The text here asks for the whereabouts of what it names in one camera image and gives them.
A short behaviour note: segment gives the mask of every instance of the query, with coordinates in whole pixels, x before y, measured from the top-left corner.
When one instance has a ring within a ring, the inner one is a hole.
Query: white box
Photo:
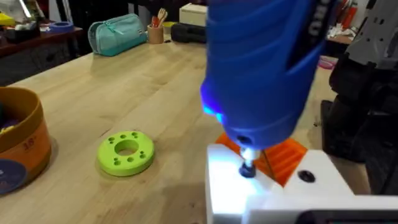
[[[206,26],[207,6],[186,4],[180,8],[180,22],[196,26]]]

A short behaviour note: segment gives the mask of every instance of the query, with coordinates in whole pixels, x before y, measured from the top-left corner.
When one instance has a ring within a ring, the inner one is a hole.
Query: blue light
[[[218,121],[218,122],[220,122],[220,123],[223,122],[223,115],[222,115],[222,114],[217,113],[217,114],[216,114],[216,118],[217,118],[217,121]]]
[[[206,114],[214,115],[214,111],[212,109],[208,108],[207,106],[203,106],[203,111]]]

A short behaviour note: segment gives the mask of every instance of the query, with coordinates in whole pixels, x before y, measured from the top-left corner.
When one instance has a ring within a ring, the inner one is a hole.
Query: white base
[[[322,151],[309,150],[283,188],[260,171],[252,179],[238,169],[243,160],[224,145],[208,146],[207,224],[294,223],[306,210],[392,210],[398,197],[355,196]],[[298,178],[308,170],[314,183]]]

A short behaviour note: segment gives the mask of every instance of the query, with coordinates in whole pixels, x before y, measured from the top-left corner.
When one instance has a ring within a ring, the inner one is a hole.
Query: blue tape
[[[71,22],[53,22],[49,28],[53,33],[72,32],[75,29]]]

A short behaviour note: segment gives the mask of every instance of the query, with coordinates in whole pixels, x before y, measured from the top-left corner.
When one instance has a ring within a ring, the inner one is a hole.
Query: wooden workbench
[[[0,197],[0,223],[205,223],[206,146],[222,133],[202,113],[205,66],[202,45],[144,44],[111,58],[89,54],[16,83],[40,95],[53,158],[33,183]],[[308,148],[321,148],[313,124],[320,101],[334,97],[329,74],[318,70],[293,135]],[[101,172],[100,142],[132,129],[154,140],[154,163],[133,177]],[[346,178],[363,175],[363,167],[337,164]]]

